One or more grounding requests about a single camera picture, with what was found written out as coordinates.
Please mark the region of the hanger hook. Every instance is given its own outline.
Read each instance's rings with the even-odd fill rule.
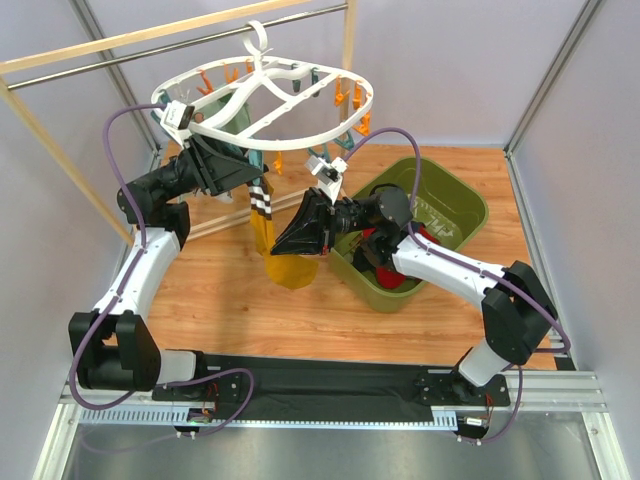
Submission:
[[[253,55],[254,59],[261,59],[262,54],[267,50],[269,46],[269,41],[267,40],[267,31],[264,29],[264,26],[258,22],[257,20],[250,20],[247,22],[247,25],[255,30],[258,34],[258,48],[251,41],[251,32],[245,32],[242,35],[242,43],[244,43],[244,47],[247,51]]]

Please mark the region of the yellow garment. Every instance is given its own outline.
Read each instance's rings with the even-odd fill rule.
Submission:
[[[271,281],[290,290],[306,287],[316,277],[318,262],[300,255],[271,255],[276,243],[273,221],[251,210],[250,223],[256,232],[256,250],[264,257]]]

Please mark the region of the green plastic bin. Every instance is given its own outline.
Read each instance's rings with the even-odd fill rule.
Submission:
[[[409,195],[415,172],[415,157],[403,158],[365,185],[353,198],[367,197],[371,189],[381,183],[394,183]],[[460,250],[484,226],[488,215],[487,202],[477,191],[438,164],[422,159],[422,181],[413,216],[426,225],[427,231],[442,246]],[[373,272],[360,273],[351,262],[361,238],[360,232],[339,236],[329,254],[329,267],[374,310],[397,312],[412,295],[424,288],[426,282],[407,279],[399,287],[389,290],[378,284]]]

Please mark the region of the white panel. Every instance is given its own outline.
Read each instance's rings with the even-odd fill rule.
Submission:
[[[66,2],[10,2],[3,18],[2,59],[87,40]],[[106,74],[93,72],[19,95],[115,211],[116,184],[100,133],[107,116],[122,105]],[[108,287],[123,241],[3,102],[0,124],[0,477],[26,479],[71,364],[69,319],[91,309]],[[125,175],[141,173],[150,153],[133,123],[122,120],[113,136]]]
[[[640,478],[640,3],[604,2],[516,154],[581,368]]]
[[[259,20],[339,4],[316,0],[260,15]],[[91,2],[103,29],[130,30],[246,4],[247,0],[113,0]],[[583,0],[361,0],[354,70],[376,90],[372,128],[400,126],[421,143],[503,145],[512,133]],[[159,46],[242,25],[225,22],[146,42]],[[269,29],[274,55],[339,66],[343,14]],[[177,73],[244,53],[237,37],[139,60],[123,67],[139,99]],[[292,112],[273,138],[313,133],[335,122],[331,92]],[[254,110],[261,105],[252,104]],[[379,137],[380,142],[403,142]]]

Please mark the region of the wooden rod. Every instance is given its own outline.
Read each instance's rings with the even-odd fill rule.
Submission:
[[[287,208],[295,207],[300,205],[300,200],[297,198],[289,199],[286,201],[281,201],[277,205],[271,205],[271,213],[277,213]],[[198,238],[206,237],[208,235],[212,235],[214,233],[221,232],[223,230],[227,230],[231,227],[236,227],[238,225],[242,225],[249,222],[249,218],[251,216],[251,209],[245,209],[240,212],[235,212],[230,215],[225,215],[220,218],[216,218],[215,220],[210,220],[208,222],[201,223],[196,225],[193,229],[191,229],[191,233],[187,237],[187,242],[191,240],[196,240]]]
[[[300,203],[300,200],[302,199],[302,196],[304,195],[304,192],[306,192],[306,190],[299,190],[297,192],[290,193],[289,195],[284,195],[284,196],[282,196],[280,198],[277,198],[277,199],[273,200],[271,202],[272,211],[276,207],[278,207],[280,205],[283,205],[285,202],[286,203],[292,203],[292,202],[293,203],[295,203],[295,202]],[[243,210],[238,210],[237,212],[230,213],[229,215],[223,215],[221,217],[214,218],[213,220],[207,220],[206,222],[202,222],[202,223],[199,223],[198,225],[194,225],[193,227],[191,227],[191,231],[190,231],[189,235],[195,235],[195,234],[198,234],[198,233],[200,233],[202,231],[209,231],[210,229],[216,227],[217,225],[221,225],[221,224],[224,224],[226,222],[231,222],[231,221],[236,220],[238,218],[244,218],[244,217],[248,218],[250,214],[251,214],[251,208],[245,208]]]
[[[344,12],[344,35],[342,40],[342,69],[349,70],[353,68],[353,50],[356,38],[356,7],[358,0],[346,0],[347,9]],[[340,122],[344,122],[349,117],[349,95],[347,91],[351,91],[353,85],[351,80],[342,79],[340,87],[342,93],[346,95],[345,101],[340,105]],[[344,157],[346,150],[340,149],[340,156]]]
[[[107,37],[93,42],[80,43],[70,47],[51,50],[49,52],[38,53],[28,57],[16,58],[0,62],[0,75],[33,68],[40,65],[67,60],[69,58],[80,57],[95,52],[102,52],[111,48],[132,45],[153,38],[164,37],[174,33],[186,32],[195,28],[213,25],[215,23],[226,22],[249,15],[257,15],[259,13],[269,12],[278,8],[289,7],[306,3],[310,0],[266,0],[263,2],[253,3],[251,5],[243,5],[241,7],[230,8],[221,12],[209,13],[199,17],[188,18],[165,25],[145,28],[135,32],[123,33],[113,37]]]
[[[31,133],[38,139],[42,146],[49,152],[58,165],[64,170],[67,176],[80,189],[84,196],[96,207],[98,212],[109,222],[109,225],[129,244],[133,245],[133,239],[125,227],[116,218],[114,213],[98,196],[98,193],[89,184],[87,179],[82,175],[78,167],[73,163],[69,156],[64,152],[62,147],[53,139],[47,129],[40,123],[35,115],[29,110],[25,103],[15,93],[10,92],[7,84],[0,77],[0,96],[11,107],[17,117],[22,120]]]

